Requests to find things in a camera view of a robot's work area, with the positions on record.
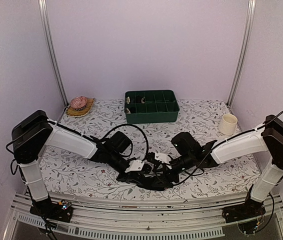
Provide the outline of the black white-banded underwear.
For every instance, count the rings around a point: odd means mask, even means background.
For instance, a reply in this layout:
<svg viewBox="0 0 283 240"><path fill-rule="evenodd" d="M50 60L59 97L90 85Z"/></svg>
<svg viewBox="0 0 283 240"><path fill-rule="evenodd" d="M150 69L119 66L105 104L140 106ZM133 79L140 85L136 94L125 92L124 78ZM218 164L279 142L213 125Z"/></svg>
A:
<svg viewBox="0 0 283 240"><path fill-rule="evenodd" d="M156 174L152 176L145 176L138 174L132 182L139 188L151 190L151 191L164 191L174 186L164 174Z"/></svg>

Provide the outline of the green divided storage box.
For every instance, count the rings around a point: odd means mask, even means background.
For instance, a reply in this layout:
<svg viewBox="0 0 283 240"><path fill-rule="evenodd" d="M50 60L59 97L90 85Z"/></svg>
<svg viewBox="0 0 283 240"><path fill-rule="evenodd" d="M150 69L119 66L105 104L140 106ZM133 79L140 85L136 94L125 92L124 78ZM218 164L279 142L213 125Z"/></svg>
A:
<svg viewBox="0 0 283 240"><path fill-rule="evenodd" d="M146 103L136 103L136 96L145 96ZM129 124L174 123L180 108L175 93L165 90L127 91L124 113Z"/></svg>

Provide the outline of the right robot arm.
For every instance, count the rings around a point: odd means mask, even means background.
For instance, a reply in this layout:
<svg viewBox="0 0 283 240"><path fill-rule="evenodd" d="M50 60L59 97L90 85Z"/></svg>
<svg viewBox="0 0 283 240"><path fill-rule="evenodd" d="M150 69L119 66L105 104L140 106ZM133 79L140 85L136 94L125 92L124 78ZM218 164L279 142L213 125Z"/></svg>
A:
<svg viewBox="0 0 283 240"><path fill-rule="evenodd" d="M240 214L251 218L259 211L267 195L283 178L283 121L275 115L268 115L260 126L239 133L228 139L213 140L201 146L189 132L181 132L172 140L179 153L178 158L155 152L152 157L161 164L166 188L179 183L179 174L192 167L212 168L242 156L269 152L270 160L261 177L249 189Z"/></svg>

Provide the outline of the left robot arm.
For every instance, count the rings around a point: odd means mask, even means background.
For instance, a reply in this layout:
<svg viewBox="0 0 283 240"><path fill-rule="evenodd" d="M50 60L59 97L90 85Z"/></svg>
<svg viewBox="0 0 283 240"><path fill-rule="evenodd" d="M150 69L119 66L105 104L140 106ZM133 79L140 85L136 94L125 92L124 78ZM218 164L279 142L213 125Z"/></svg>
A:
<svg viewBox="0 0 283 240"><path fill-rule="evenodd" d="M61 194L104 197L100 188L109 183L124 190L148 187L150 182L139 166L126 171L130 161L132 141L116 130L106 137L85 136L47 117L37 110L11 130L11 140L5 146L13 155L19 172L36 208L45 217L56 213L50 191Z"/></svg>

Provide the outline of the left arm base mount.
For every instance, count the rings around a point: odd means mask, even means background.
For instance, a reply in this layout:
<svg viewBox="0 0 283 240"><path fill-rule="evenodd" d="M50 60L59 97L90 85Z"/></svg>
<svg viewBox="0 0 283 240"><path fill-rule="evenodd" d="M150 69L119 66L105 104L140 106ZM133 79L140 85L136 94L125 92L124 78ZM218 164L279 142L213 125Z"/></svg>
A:
<svg viewBox="0 0 283 240"><path fill-rule="evenodd" d="M41 201L33 201L29 212L45 219L70 223L73 210L70 201L63 199L59 202L52 202L50 198L47 198Z"/></svg>

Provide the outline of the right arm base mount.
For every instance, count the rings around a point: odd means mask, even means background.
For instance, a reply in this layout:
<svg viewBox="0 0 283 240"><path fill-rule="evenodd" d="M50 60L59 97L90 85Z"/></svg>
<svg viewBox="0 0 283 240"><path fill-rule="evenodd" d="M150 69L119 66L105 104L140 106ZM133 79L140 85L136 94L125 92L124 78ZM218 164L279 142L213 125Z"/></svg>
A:
<svg viewBox="0 0 283 240"><path fill-rule="evenodd" d="M263 203L251 199L246 200L244 203L227 206L222 209L222 217L226 223L255 218L265 213L266 210Z"/></svg>

